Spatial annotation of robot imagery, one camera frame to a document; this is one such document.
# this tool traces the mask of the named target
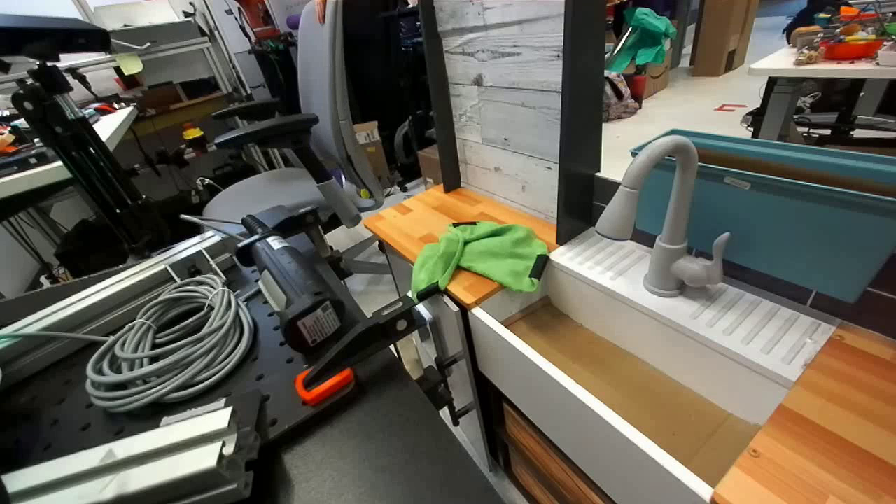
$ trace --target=kitchen faucet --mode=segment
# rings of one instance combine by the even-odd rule
[[[621,186],[606,212],[596,221],[596,233],[611,242],[627,242],[635,231],[639,196],[646,175],[666,158],[676,158],[673,198],[666,221],[649,252],[649,270],[645,289],[657,296],[678,296],[680,284],[692,289],[709,289],[722,284],[722,254],[732,233],[722,233],[712,245],[712,260],[685,254],[685,231],[697,186],[697,148],[692,140],[669,134],[649,144],[634,165],[624,172]]]

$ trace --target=green towel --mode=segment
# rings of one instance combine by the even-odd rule
[[[627,72],[631,67],[666,61],[669,42],[676,39],[676,25],[669,16],[662,16],[653,8],[634,8],[627,12],[627,25],[631,33],[608,61],[611,72]]]
[[[548,246],[515,225],[457,225],[415,260],[412,292],[445,292],[457,270],[470,270],[509,292],[534,292]]]

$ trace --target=gray cable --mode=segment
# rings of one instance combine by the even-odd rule
[[[83,338],[83,343],[109,343],[109,336],[99,336],[99,333],[64,333],[64,331],[0,333],[0,338]]]
[[[88,394],[109,413],[188,400],[221,385],[250,350],[250,308],[215,275],[179,280],[93,352]]]

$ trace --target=whiteboard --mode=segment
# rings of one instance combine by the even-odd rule
[[[83,14],[79,12],[79,0],[26,0],[26,4],[11,4],[0,5],[0,14],[20,14],[20,16],[79,16],[83,21]]]

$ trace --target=wooden countertop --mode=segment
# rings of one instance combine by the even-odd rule
[[[442,189],[429,189],[415,198],[407,198],[396,207],[386,207],[369,217],[365,225],[379,242],[384,242],[401,257],[415,264],[422,246],[435,245],[450,225],[459,225],[459,221],[523,225],[543,245],[548,245],[548,249],[557,246],[555,225],[527,217],[515,207],[508,207],[467,189],[459,189],[450,193],[442,193]],[[501,289],[498,284],[459,270],[449,287],[449,294],[464,308],[474,308],[489,294],[496,294],[498,289]]]
[[[839,329],[713,501],[896,501],[896,343]]]

